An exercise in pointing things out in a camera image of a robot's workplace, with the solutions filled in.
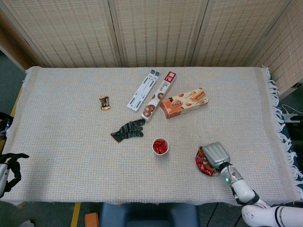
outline floor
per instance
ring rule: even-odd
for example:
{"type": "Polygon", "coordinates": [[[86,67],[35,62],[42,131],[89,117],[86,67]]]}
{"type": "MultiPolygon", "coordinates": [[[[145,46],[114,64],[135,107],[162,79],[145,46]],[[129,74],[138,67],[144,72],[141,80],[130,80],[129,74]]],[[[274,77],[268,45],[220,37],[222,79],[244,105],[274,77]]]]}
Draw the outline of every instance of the floor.
{"type": "MultiPolygon", "coordinates": [[[[10,114],[25,73],[18,69],[3,53],[0,52],[0,111],[10,114]]],[[[303,86],[282,102],[303,110],[303,86]]],[[[199,206],[201,226],[205,227],[215,208],[215,203],[199,206]]],[[[99,213],[101,203],[85,202],[81,204],[78,226],[85,226],[84,216],[87,213],[99,213]]],[[[18,227],[31,219],[37,227],[68,227],[71,225],[74,203],[25,202],[18,206],[0,202],[0,226],[18,227]]],[[[241,214],[241,207],[219,203],[209,227],[233,227],[241,214]]],[[[242,219],[236,227],[247,227],[242,219]]]]}

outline snack box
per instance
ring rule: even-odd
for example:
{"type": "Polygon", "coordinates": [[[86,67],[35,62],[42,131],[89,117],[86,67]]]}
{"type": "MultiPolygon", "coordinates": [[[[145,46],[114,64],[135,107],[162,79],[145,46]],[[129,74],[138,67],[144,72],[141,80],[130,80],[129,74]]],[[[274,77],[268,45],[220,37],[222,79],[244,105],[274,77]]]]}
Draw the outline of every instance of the snack box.
{"type": "Polygon", "coordinates": [[[200,87],[193,91],[181,93],[178,96],[167,98],[161,102],[166,118],[172,118],[189,111],[205,107],[208,98],[205,91],[200,87]]]}
{"type": "Polygon", "coordinates": [[[155,110],[160,104],[160,101],[165,96],[165,94],[170,89],[172,83],[175,81],[177,75],[174,72],[169,72],[165,79],[163,80],[162,84],[156,91],[156,93],[152,96],[150,102],[147,104],[147,106],[144,108],[143,113],[141,114],[141,117],[145,119],[147,122],[151,119],[152,115],[154,114],[155,110]]]}

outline black cable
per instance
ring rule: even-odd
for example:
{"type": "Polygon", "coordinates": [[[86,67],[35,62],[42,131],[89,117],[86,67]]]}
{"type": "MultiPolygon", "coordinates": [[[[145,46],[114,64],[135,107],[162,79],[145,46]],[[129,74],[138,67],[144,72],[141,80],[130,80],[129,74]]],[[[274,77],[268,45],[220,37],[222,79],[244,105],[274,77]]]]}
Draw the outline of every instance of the black cable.
{"type": "Polygon", "coordinates": [[[216,211],[216,209],[217,209],[217,207],[218,207],[218,204],[219,204],[219,203],[216,204],[216,207],[214,208],[213,213],[211,214],[211,216],[210,216],[210,218],[209,218],[209,220],[208,220],[208,223],[207,223],[206,227],[208,227],[208,225],[209,225],[209,223],[210,223],[210,220],[212,219],[212,217],[213,217],[213,215],[214,215],[214,212],[216,211]]]}
{"type": "Polygon", "coordinates": [[[240,216],[238,217],[238,220],[236,221],[236,223],[233,225],[233,227],[236,227],[236,225],[238,224],[238,222],[240,221],[240,218],[242,217],[242,213],[240,214],[240,216]]]}

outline cup of candy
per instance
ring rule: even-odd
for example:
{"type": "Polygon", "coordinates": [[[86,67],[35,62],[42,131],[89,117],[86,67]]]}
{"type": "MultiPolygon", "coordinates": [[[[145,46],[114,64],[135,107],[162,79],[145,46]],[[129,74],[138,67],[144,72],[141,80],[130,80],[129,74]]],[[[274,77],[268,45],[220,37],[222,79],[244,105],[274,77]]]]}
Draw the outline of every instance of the cup of candy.
{"type": "Polygon", "coordinates": [[[152,143],[152,150],[157,156],[165,155],[169,150],[169,143],[164,138],[157,138],[152,143]]]}

